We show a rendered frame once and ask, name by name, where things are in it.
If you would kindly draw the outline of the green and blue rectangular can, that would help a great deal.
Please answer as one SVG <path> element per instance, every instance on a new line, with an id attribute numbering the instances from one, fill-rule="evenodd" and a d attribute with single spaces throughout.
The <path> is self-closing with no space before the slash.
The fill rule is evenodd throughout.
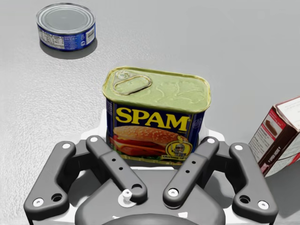
<path id="1" fill-rule="evenodd" d="M 196 75 L 112 69 L 103 84 L 107 144 L 123 159 L 181 165 L 199 144 L 209 83 Z"/>

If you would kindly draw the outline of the blue flat can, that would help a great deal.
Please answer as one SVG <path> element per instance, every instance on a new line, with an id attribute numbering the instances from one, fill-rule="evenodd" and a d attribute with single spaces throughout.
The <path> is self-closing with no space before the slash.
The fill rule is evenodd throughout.
<path id="1" fill-rule="evenodd" d="M 96 20 L 87 8 L 75 3 L 55 3 L 36 15 L 40 41 L 47 47 L 78 51 L 90 46 L 96 38 Z"/>

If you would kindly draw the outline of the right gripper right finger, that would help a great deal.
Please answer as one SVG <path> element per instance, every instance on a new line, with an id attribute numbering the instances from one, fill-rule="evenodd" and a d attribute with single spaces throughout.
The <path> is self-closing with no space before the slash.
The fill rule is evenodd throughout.
<path id="1" fill-rule="evenodd" d="M 163 191 L 163 214 L 178 217 L 225 217 L 222 207 L 205 190 L 214 171 L 222 172 L 234 196 L 231 209 L 239 217 L 276 217 L 278 207 L 250 147 L 228 146 L 205 137 Z"/>

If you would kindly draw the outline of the red and white carton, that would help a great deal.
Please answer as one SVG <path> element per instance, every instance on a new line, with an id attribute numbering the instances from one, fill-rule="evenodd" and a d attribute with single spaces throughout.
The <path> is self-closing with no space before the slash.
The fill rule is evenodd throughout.
<path id="1" fill-rule="evenodd" d="M 300 161 L 300 96 L 273 105 L 248 145 L 265 177 Z"/>

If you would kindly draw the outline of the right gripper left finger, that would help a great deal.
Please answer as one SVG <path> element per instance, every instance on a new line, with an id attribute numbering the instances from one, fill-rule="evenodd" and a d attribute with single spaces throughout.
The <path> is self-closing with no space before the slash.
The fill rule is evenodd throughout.
<path id="1" fill-rule="evenodd" d="M 91 169 L 101 181 L 111 180 L 124 192 L 129 190 L 129 201 L 144 203 L 148 198 L 147 187 L 123 158 L 102 139 L 106 134 L 106 111 L 101 113 L 98 133 L 73 142 L 57 143 L 25 203 L 27 215 L 62 215 L 69 209 L 68 197 L 72 183 L 80 171 Z"/>

